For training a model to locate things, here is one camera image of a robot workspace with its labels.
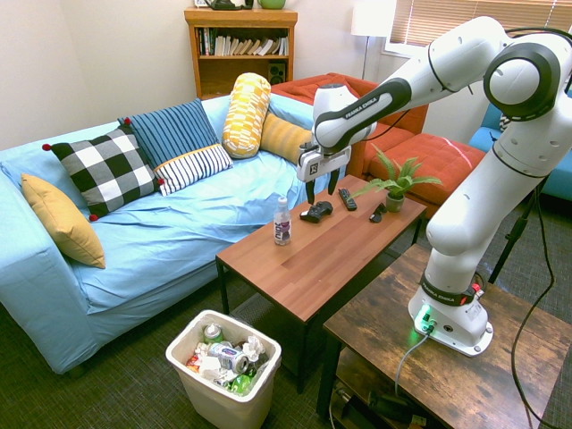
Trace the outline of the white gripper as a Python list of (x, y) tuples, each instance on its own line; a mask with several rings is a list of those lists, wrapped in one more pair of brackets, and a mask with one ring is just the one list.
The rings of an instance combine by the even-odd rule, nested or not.
[(332, 195), (340, 176), (339, 169), (349, 163), (351, 156), (351, 147), (345, 147), (329, 156), (325, 155), (322, 149), (312, 145), (299, 149), (297, 177), (306, 181), (307, 202), (311, 206), (315, 203), (315, 179), (330, 172), (328, 194)]

